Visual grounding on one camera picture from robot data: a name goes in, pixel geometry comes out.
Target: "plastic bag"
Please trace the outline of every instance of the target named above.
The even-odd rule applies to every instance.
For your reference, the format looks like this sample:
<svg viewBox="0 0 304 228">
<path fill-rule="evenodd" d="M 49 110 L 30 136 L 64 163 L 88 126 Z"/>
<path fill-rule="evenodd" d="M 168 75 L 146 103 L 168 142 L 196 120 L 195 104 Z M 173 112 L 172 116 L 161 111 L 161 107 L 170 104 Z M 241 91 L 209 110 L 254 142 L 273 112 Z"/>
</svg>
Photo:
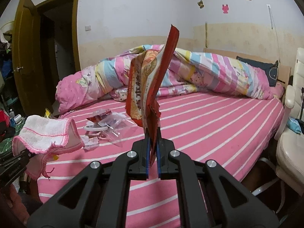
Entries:
<svg viewBox="0 0 304 228">
<path fill-rule="evenodd" d="M 86 126 L 83 127 L 86 130 L 85 135 L 81 135 L 81 139 L 84 142 L 83 149 L 85 151 L 92 151 L 99 147 L 100 143 L 108 141 L 106 134 L 103 133 L 108 127 L 101 127 L 97 123 L 87 121 Z"/>
<path fill-rule="evenodd" d="M 101 120 L 105 119 L 107 116 L 112 114 L 112 111 L 109 109 L 100 109 L 98 111 L 93 112 L 92 116 L 87 118 L 89 121 L 98 123 Z"/>
<path fill-rule="evenodd" d="M 123 146 L 125 138 L 130 137 L 136 130 L 137 125 L 125 115 L 113 112 L 105 119 L 98 122 L 100 126 L 107 126 L 108 129 L 102 131 L 109 142 L 118 147 Z"/>
</svg>

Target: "crumpled wrapper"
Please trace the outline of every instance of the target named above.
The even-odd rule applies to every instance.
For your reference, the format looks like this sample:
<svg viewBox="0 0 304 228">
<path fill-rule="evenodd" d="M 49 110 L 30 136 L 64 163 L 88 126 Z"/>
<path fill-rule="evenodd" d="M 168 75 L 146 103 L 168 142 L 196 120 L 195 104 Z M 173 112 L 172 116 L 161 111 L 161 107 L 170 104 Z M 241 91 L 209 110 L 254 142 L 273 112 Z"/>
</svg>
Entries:
<svg viewBox="0 0 304 228">
<path fill-rule="evenodd" d="M 145 133 L 149 133 L 150 167 L 156 158 L 156 135 L 161 116 L 155 98 L 172 59 L 178 37 L 178 29 L 171 25 L 167 43 L 161 51 L 150 49 L 131 61 L 126 110 L 131 119 L 143 127 Z"/>
</svg>

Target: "pink bunny sticker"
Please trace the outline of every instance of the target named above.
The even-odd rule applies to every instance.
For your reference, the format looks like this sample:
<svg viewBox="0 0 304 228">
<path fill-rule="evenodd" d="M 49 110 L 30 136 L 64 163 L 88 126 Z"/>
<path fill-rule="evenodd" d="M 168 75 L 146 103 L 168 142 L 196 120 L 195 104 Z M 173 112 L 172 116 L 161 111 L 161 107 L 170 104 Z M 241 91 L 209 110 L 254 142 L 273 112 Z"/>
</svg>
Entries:
<svg viewBox="0 0 304 228">
<path fill-rule="evenodd" d="M 228 4 L 226 4 L 226 6 L 223 4 L 222 10 L 224 11 L 224 13 L 228 13 L 228 10 L 229 10 Z"/>
</svg>

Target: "pillow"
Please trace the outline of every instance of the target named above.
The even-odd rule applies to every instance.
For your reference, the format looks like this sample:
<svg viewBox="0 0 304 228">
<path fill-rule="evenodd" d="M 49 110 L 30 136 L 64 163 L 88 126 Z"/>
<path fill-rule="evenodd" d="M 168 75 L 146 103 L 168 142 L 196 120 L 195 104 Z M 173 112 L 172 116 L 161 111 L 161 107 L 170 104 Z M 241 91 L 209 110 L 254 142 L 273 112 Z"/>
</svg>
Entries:
<svg viewBox="0 0 304 228">
<path fill-rule="evenodd" d="M 280 82 L 277 82 L 275 87 L 270 87 L 270 93 L 273 95 L 273 97 L 281 99 L 284 93 L 283 85 Z"/>
<path fill-rule="evenodd" d="M 276 86 L 277 77 L 278 77 L 277 62 L 276 62 L 276 64 L 262 63 L 262 62 L 258 62 L 258 61 L 255 61 L 255 60 L 242 58 L 242 57 L 239 57 L 239 56 L 237 56 L 237 60 L 239 60 L 241 62 L 244 62 L 244 63 L 247 63 L 250 66 L 260 68 L 260 69 L 264 70 L 265 74 L 267 76 L 268 82 L 269 82 L 269 86 L 270 87 L 275 87 Z"/>
</svg>

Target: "chair armrest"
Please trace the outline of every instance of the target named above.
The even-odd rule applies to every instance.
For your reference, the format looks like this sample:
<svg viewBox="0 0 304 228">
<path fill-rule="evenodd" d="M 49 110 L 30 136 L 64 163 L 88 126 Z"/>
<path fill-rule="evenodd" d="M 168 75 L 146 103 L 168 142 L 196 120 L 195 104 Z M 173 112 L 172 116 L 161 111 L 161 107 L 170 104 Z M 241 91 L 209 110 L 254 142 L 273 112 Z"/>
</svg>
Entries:
<svg viewBox="0 0 304 228">
<path fill-rule="evenodd" d="M 294 107 L 294 105 L 295 105 L 295 89 L 293 86 L 288 85 L 286 88 L 286 95 L 285 95 L 284 115 L 281 124 L 275 134 L 275 140 L 279 140 L 281 134 L 283 133 L 289 118 L 289 114 L 292 108 Z"/>
<path fill-rule="evenodd" d="M 295 105 L 295 89 L 293 86 L 288 85 L 285 95 L 285 107 L 292 109 Z"/>
</svg>

